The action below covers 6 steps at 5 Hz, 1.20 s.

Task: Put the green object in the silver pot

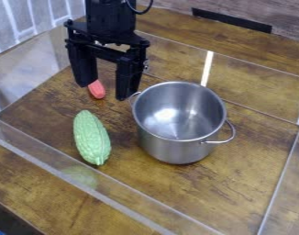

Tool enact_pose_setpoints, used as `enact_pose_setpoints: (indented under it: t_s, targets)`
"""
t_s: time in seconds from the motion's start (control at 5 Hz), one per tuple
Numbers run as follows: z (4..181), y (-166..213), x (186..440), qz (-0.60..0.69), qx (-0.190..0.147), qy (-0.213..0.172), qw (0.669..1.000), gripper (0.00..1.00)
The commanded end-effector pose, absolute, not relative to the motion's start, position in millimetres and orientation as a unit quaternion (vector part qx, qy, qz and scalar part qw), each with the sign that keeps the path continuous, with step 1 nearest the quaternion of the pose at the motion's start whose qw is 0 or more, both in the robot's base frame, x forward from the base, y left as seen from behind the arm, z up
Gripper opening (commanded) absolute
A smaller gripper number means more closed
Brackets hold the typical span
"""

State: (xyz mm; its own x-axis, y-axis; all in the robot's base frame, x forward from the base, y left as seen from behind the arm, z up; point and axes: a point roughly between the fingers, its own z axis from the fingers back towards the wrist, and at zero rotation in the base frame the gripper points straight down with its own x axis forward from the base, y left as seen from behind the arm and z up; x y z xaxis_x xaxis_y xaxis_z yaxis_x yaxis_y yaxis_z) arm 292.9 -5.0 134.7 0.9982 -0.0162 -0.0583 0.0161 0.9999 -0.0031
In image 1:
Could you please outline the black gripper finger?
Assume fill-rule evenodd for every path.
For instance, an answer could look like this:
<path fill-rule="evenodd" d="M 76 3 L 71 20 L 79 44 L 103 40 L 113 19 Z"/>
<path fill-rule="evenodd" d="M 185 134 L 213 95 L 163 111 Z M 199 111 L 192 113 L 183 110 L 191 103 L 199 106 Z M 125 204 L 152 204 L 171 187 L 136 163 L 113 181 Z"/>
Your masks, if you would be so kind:
<path fill-rule="evenodd" d="M 143 63 L 121 57 L 116 63 L 115 97 L 119 101 L 129 98 L 137 91 L 141 81 Z"/>
<path fill-rule="evenodd" d="M 67 44 L 67 54 L 75 81 L 85 87 L 97 79 L 96 57 L 85 47 L 72 43 Z"/>

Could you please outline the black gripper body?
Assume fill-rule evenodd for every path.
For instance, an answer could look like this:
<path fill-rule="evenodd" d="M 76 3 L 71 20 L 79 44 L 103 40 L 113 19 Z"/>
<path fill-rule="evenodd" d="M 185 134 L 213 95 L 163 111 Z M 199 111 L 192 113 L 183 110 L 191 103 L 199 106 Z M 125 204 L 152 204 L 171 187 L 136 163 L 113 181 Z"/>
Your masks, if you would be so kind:
<path fill-rule="evenodd" d="M 85 20 L 68 20 L 67 54 L 71 63 L 89 63 L 96 58 L 117 62 L 121 57 L 144 63 L 149 41 L 135 33 L 136 0 L 84 0 Z"/>

